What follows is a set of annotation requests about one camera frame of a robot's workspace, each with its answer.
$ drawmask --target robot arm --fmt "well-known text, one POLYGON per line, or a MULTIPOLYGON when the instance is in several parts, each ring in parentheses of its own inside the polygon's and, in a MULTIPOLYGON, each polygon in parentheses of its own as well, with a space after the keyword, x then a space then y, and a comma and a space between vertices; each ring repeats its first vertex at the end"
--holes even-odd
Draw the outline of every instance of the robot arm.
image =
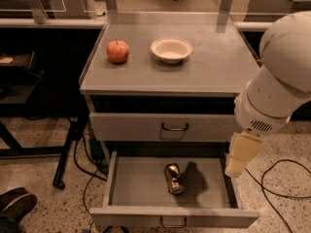
POLYGON ((297 108, 311 101, 310 52, 311 12, 282 17, 263 34, 263 65, 234 101, 243 132, 231 139, 227 175, 240 176, 261 147, 260 135, 276 132, 297 108))

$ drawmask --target gray countertop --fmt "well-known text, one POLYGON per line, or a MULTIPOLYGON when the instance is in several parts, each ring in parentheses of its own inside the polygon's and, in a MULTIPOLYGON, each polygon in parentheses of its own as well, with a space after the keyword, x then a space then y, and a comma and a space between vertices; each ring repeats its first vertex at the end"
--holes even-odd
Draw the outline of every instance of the gray countertop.
POLYGON ((207 13, 113 14, 81 85, 82 94, 232 96, 239 93, 258 64, 226 15, 207 13), (150 46, 162 37, 179 37, 193 46, 178 65, 156 59, 150 46), (112 40, 129 45, 122 65, 107 59, 112 40))

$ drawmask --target black shoe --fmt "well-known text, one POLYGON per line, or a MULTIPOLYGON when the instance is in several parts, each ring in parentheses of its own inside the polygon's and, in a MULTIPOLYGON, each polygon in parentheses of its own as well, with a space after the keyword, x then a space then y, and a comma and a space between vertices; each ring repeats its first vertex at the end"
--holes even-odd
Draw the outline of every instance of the black shoe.
POLYGON ((37 200, 37 196, 34 194, 24 194, 4 209, 0 213, 0 217, 6 217, 19 222, 23 216, 28 214, 36 206, 37 200))
POLYGON ((24 187, 18 187, 9 190, 0 195, 0 211, 5 209, 12 201, 16 200, 21 195, 27 194, 28 191, 24 187))

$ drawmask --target cabinet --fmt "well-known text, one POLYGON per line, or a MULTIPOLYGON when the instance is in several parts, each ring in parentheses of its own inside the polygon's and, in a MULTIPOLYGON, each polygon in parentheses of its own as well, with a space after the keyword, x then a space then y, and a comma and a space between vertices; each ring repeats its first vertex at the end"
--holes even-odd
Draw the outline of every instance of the cabinet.
POLYGON ((242 208, 224 174, 234 131, 234 97, 258 69, 230 18, 220 14, 117 13, 81 77, 94 134, 109 161, 97 226, 248 227, 259 214, 242 208), (173 36, 193 46, 170 66, 151 43, 173 36), (114 65, 106 46, 126 41, 128 60, 114 65), (178 163, 185 191, 168 193, 164 167, 178 163))

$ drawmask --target speckled floor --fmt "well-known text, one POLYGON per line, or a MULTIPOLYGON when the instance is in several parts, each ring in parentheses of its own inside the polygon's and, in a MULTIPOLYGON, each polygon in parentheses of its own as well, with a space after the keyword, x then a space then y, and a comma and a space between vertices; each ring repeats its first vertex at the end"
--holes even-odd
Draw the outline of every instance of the speckled floor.
MULTIPOLYGON (((12 134, 24 147, 54 146, 64 142, 69 127, 67 118, 45 118, 29 121, 25 118, 1 118, 12 134)), ((263 137, 263 148, 249 163, 249 171, 260 180, 263 172, 280 159, 291 159, 311 169, 311 122, 291 122, 279 133, 263 137)), ((82 173, 73 160, 75 143, 63 180, 64 190, 52 186, 58 157, 33 157, 0 159, 0 192, 25 186, 38 196, 36 208, 21 222, 27 233, 82 233, 89 229, 91 218, 85 209, 83 195, 90 176, 82 173)), ((95 168, 86 158, 83 142, 78 143, 77 160, 87 170, 95 168)), ((262 191, 246 172, 236 179, 244 209, 256 210, 260 218, 248 229, 191 229, 168 230, 163 228, 128 227, 129 232, 289 232, 284 222, 264 199, 262 191)), ((265 180, 265 185, 282 194, 310 196, 311 175, 293 163, 279 163, 265 180)), ((86 207, 101 207, 105 183, 93 179, 86 190, 86 207)), ((284 216, 294 233, 308 233, 311 230, 311 199, 293 200, 267 194, 273 205, 284 216)), ((102 229, 91 227, 92 233, 102 229)), ((116 227, 112 232, 122 232, 116 227)))

